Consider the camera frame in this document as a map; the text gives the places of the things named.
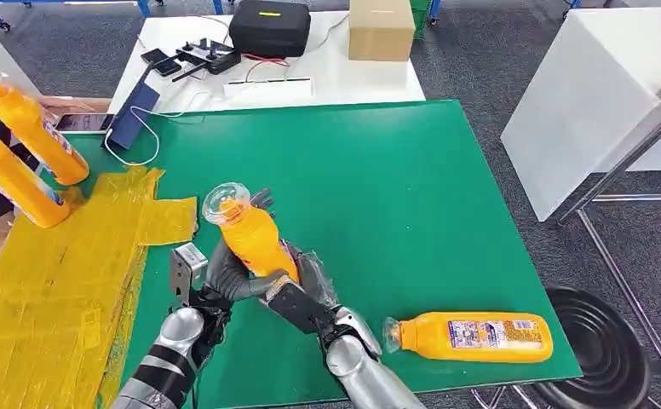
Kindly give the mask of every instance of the gray carpet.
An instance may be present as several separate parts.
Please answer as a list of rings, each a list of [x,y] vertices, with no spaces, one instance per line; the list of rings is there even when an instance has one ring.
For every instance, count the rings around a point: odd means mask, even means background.
[[[151,5],[154,15],[212,13],[209,0],[166,2],[164,8]],[[317,11],[348,6],[339,0],[309,3]],[[445,0],[439,24],[429,26],[425,39],[414,44],[411,60],[427,98],[462,102],[543,282],[603,297],[637,328],[653,356],[581,224],[574,220],[559,228],[536,220],[499,140],[564,10],[561,0]],[[25,9],[2,4],[0,14],[13,26],[10,34],[0,32],[0,41],[38,88],[51,95],[111,96],[142,24],[140,11],[130,5],[37,4]],[[661,172],[628,174],[614,189],[661,192]],[[661,336],[661,204],[595,204],[589,214]],[[652,396],[661,403],[661,376],[655,378]],[[479,407],[467,391],[426,394],[422,400],[429,408]],[[523,406],[507,394],[502,407]]]

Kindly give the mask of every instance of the green crate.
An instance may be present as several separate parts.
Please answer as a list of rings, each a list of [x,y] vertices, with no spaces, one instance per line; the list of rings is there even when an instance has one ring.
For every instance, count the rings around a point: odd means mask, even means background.
[[[413,23],[416,25],[416,31],[413,33],[414,40],[423,38],[423,33],[426,32],[426,16],[428,16],[428,10],[413,10]]]

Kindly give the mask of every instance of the black stool seat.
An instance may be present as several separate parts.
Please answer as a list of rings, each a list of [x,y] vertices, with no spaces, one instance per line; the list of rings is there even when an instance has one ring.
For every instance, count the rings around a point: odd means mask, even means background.
[[[558,408],[637,408],[649,394],[652,372],[629,323],[586,291],[548,287],[546,292],[583,377],[537,383],[533,388]]]

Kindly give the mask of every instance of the power strip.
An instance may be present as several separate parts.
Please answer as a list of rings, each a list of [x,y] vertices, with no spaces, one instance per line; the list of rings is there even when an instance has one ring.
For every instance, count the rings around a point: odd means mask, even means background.
[[[313,97],[311,78],[269,79],[267,81],[233,81],[223,84],[225,96],[235,102],[302,100]]]

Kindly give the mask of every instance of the silver robotic arm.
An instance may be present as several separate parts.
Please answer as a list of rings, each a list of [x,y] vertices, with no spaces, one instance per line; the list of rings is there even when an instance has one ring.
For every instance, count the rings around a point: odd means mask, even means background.
[[[112,409],[180,409],[210,357],[209,351],[198,350],[205,328],[205,319],[195,308],[170,314]]]
[[[425,408],[381,362],[381,345],[363,317],[339,304],[323,263],[315,253],[300,253],[292,245],[288,248],[298,266],[302,289],[287,277],[279,279],[266,294],[268,307],[299,330],[317,334],[325,366],[354,407]]]
[[[302,286],[280,274],[273,281],[248,282],[239,279],[242,273],[235,271],[237,263],[211,260],[202,290],[194,291],[191,283],[198,278],[195,273],[208,263],[194,246],[190,250],[192,254],[182,256],[176,249],[171,268],[171,285],[186,307],[165,319],[112,409],[181,409],[193,392],[196,376],[223,339],[233,302],[258,295],[299,330],[318,336],[325,366],[356,408],[425,408],[380,361],[381,346],[360,314],[338,303],[314,253],[298,253],[291,248]]]
[[[396,374],[381,361],[381,347],[368,325],[350,308],[341,307],[337,325],[354,331],[332,341],[325,353],[325,364],[346,395],[358,409],[411,409],[425,406]]]

